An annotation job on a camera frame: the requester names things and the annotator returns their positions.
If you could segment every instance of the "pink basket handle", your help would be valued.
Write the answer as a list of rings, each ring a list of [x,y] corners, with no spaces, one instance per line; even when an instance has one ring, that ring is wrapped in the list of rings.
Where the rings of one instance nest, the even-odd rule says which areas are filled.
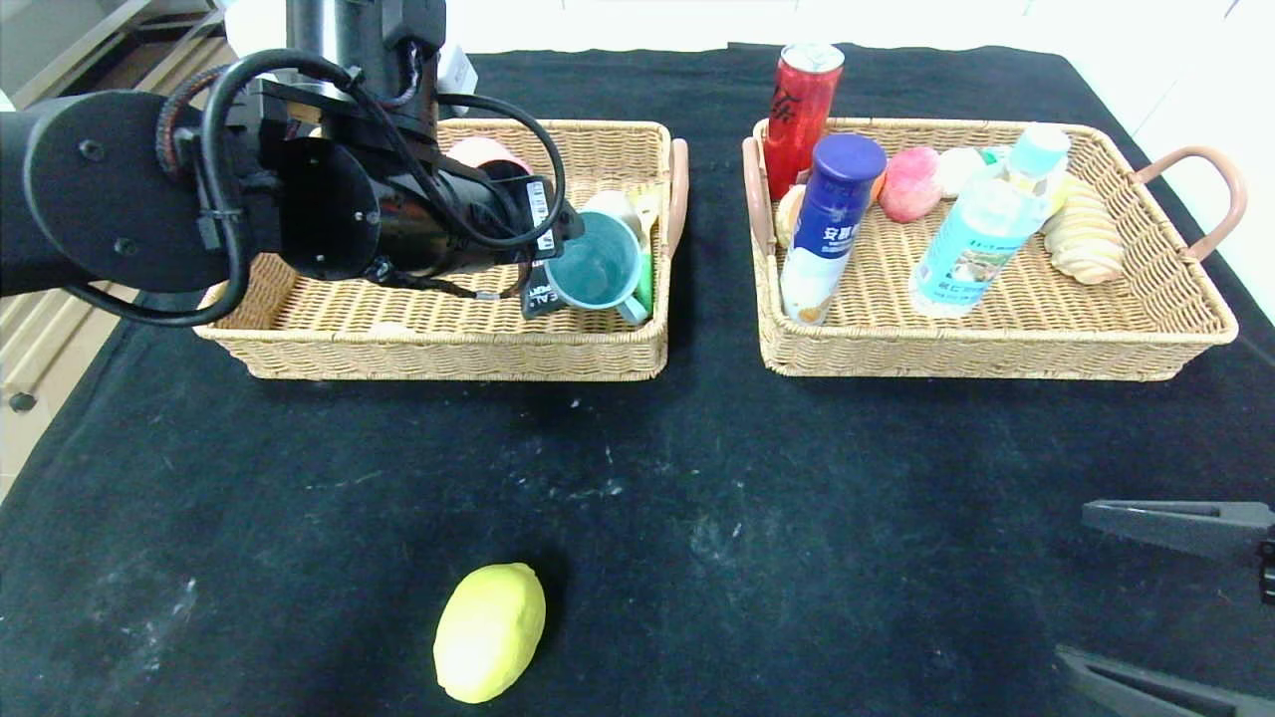
[[[1169,152],[1158,162],[1148,165],[1144,170],[1133,174],[1133,180],[1140,184],[1146,184],[1153,179],[1160,176],[1160,172],[1177,165],[1186,157],[1202,157],[1213,165],[1213,168],[1218,170],[1221,175],[1223,181],[1227,182],[1227,189],[1230,190],[1230,208],[1227,209],[1227,216],[1221,218],[1221,222],[1209,233],[1204,235],[1200,241],[1192,244],[1183,254],[1187,258],[1201,260],[1205,256],[1213,254],[1213,250],[1221,244],[1221,240],[1227,239],[1227,235],[1235,228],[1239,219],[1244,217],[1244,209],[1248,208],[1248,189],[1244,185],[1244,177],[1235,168],[1235,165],[1227,158],[1225,154],[1214,149],[1213,147],[1183,147]]]
[[[686,228],[686,200],[691,190],[690,161],[691,149],[685,139],[673,140],[672,157],[669,157],[669,170],[673,175],[672,196],[668,203],[668,256],[677,251],[677,245],[682,242],[682,230]]]
[[[743,194],[748,198],[748,226],[752,228],[752,241],[762,256],[774,251],[774,225],[770,218],[770,199],[766,196],[766,181],[761,176],[761,163],[757,140],[743,140]]]

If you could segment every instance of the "can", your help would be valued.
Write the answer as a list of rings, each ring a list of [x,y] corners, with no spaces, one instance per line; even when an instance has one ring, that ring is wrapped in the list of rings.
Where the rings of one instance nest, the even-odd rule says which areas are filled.
[[[845,55],[831,45],[802,42],[779,51],[764,145],[771,202],[810,168],[844,65]]]
[[[858,134],[829,135],[815,145],[806,198],[779,276],[784,314],[793,322],[824,323],[885,163],[885,149]]]

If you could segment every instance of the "pink fruit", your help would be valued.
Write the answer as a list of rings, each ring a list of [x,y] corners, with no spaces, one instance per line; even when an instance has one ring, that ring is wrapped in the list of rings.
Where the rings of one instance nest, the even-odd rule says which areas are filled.
[[[895,154],[885,167],[878,200],[885,216],[907,223],[928,214],[943,195],[935,181],[936,171],[938,152],[929,147],[913,147]]]

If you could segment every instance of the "water bottle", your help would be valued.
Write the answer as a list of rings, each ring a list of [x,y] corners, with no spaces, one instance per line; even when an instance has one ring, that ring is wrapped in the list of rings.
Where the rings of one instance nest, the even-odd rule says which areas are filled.
[[[912,306],[935,318],[969,314],[1048,218],[1048,177],[1071,142],[1029,125],[1009,157],[970,180],[908,281]]]

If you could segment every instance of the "wicker basket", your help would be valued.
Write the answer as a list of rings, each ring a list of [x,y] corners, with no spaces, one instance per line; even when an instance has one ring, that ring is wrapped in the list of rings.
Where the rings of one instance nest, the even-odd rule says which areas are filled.
[[[950,203],[910,225],[873,207],[854,244],[822,327],[784,315],[779,297],[783,250],[760,147],[765,120],[743,142],[743,179],[754,239],[757,325],[766,366],[789,376],[960,376],[1163,380],[1210,346],[1233,341],[1235,318],[1200,259],[1239,221],[1244,190],[1215,151],[1184,148],[1133,172],[1112,140],[1068,125],[1070,170],[1103,195],[1126,244],[1127,277],[1082,286],[1049,265],[1039,237],[1024,246],[963,319],[912,310],[908,274]],[[841,119],[829,131],[871,137],[887,153],[915,145],[1012,144],[1025,124],[947,120]],[[1232,190],[1227,219],[1190,249],[1144,186],[1184,156],[1214,163]]]
[[[655,376],[668,353],[668,287],[686,219],[687,148],[654,122],[546,121],[566,165],[567,195],[579,207],[603,189],[658,185],[652,231],[654,306],[641,327],[616,311],[560,309],[524,320],[516,297],[473,301],[356,279],[298,276],[273,254],[252,264],[247,297],[233,314],[195,329],[221,343],[263,379],[442,379],[630,381]],[[495,138],[538,172],[548,156],[521,125],[506,120],[440,122],[444,148],[470,135]],[[500,291],[516,267],[449,277],[474,290]],[[212,288],[205,304],[221,287]],[[413,333],[371,332],[393,322]]]

